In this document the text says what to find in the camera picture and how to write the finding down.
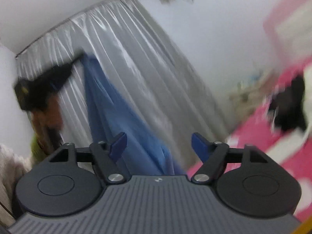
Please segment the operator left hand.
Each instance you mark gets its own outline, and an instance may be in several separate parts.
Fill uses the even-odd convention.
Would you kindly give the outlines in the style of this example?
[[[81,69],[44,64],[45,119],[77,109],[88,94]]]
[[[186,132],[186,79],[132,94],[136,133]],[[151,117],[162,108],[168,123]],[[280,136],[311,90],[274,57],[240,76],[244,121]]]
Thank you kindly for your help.
[[[39,146],[46,155],[50,155],[61,146],[63,120],[58,95],[51,95],[46,104],[45,110],[32,112],[32,126]]]

